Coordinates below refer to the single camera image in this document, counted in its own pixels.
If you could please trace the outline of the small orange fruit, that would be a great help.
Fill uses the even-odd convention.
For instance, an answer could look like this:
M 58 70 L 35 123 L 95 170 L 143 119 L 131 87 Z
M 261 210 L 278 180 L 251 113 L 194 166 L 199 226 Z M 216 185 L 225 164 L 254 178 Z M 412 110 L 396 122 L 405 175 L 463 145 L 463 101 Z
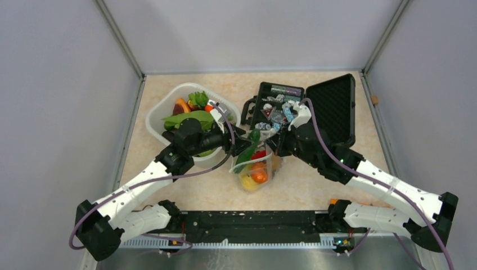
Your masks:
M 258 184 L 266 183 L 268 181 L 266 163 L 258 162 L 252 165 L 250 176 Z

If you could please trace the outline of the red chili pepper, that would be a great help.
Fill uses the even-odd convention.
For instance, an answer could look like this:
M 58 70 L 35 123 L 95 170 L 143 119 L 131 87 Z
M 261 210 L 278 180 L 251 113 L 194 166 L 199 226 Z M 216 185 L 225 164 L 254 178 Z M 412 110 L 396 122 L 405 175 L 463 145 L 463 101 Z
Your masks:
M 252 160 L 260 159 L 266 156 L 266 150 L 257 151 L 251 157 Z

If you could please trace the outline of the yellow lemon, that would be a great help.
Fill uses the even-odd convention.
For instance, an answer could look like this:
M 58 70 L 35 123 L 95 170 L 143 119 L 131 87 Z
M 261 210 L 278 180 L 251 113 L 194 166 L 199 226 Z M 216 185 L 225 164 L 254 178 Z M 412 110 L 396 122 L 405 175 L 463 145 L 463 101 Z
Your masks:
M 241 177 L 240 177 L 240 182 L 241 182 L 241 185 L 243 187 L 244 190 L 248 191 L 248 192 L 253 192 L 255 190 L 257 190 L 259 188 L 259 184 L 256 183 L 252 178 L 251 176 L 247 175 L 247 174 L 243 174 Z

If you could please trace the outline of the white plastic basket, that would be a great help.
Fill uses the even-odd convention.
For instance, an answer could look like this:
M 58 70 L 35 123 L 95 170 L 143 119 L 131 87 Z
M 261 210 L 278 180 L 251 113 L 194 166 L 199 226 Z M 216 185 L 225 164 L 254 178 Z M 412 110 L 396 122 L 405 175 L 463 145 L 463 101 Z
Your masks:
M 241 113 L 239 109 L 229 100 L 225 99 L 216 92 L 208 89 L 197 83 L 183 83 L 173 88 L 159 103 L 157 103 L 146 115 L 146 128 L 149 133 L 154 136 L 159 142 L 168 146 L 170 142 L 162 136 L 166 131 L 164 128 L 163 119 L 171 116 L 175 101 L 179 98 L 187 99 L 190 93 L 205 92 L 206 95 L 213 101 L 217 101 L 229 109 L 233 116 L 232 122 L 235 126 L 240 125 Z

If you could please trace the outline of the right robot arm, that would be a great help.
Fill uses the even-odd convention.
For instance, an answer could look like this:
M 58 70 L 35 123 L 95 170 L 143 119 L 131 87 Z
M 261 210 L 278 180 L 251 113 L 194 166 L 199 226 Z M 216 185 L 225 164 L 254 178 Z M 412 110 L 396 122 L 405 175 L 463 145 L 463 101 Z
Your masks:
M 267 139 L 267 145 L 278 156 L 294 156 L 326 179 L 366 191 L 390 205 L 382 208 L 340 200 L 328 209 L 334 230 L 373 228 L 406 236 L 429 251 L 444 251 L 458 204 L 456 195 L 438 195 L 408 184 L 349 147 L 330 143 L 326 132 L 311 121 L 280 130 Z

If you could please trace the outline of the dark green cucumber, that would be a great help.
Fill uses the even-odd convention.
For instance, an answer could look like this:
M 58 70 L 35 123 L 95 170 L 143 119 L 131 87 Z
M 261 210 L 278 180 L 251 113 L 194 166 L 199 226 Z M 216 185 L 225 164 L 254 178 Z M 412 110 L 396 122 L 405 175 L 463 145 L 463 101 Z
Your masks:
M 261 133 L 259 129 L 254 128 L 248 135 L 248 139 L 252 140 L 252 144 L 247 147 L 236 159 L 233 173 L 239 174 L 246 165 L 243 165 L 244 162 L 250 161 L 254 152 L 259 144 Z

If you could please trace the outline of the papaya slice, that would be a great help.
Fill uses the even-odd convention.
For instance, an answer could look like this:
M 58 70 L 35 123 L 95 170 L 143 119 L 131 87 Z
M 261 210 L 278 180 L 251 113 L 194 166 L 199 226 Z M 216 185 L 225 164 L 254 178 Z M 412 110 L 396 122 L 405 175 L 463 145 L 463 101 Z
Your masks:
M 172 115 L 176 116 L 179 114 L 190 113 L 192 110 L 183 98 L 178 98 L 174 103 L 174 108 Z

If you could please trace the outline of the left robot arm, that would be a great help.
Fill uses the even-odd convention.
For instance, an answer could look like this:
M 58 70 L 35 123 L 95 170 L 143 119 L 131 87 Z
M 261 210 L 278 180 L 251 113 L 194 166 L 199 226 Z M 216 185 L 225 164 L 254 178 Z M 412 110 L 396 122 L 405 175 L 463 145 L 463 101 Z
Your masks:
M 229 122 L 214 123 L 206 132 L 197 119 L 185 119 L 175 131 L 173 142 L 142 172 L 111 194 L 95 202 L 85 200 L 77 206 L 70 248 L 87 249 L 96 261 L 102 261 L 113 255 L 122 243 L 146 232 L 176 231 L 181 221 L 172 202 L 160 202 L 145 210 L 137 210 L 137 207 L 176 180 L 195 177 L 196 173 L 188 172 L 195 165 L 195 155 L 217 148 L 225 151 L 222 161 L 205 170 L 209 173 L 253 143 L 245 137 L 244 130 Z

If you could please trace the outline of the clear zip top bag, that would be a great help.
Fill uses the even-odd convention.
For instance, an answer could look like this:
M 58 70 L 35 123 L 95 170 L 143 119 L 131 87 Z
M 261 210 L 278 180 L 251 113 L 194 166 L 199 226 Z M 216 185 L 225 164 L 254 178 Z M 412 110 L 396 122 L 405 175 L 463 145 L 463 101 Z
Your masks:
M 253 142 L 241 154 L 232 159 L 229 172 L 247 192 L 254 192 L 267 185 L 283 165 L 283 158 L 275 155 L 266 140 L 277 131 L 253 129 L 245 133 L 245 138 Z

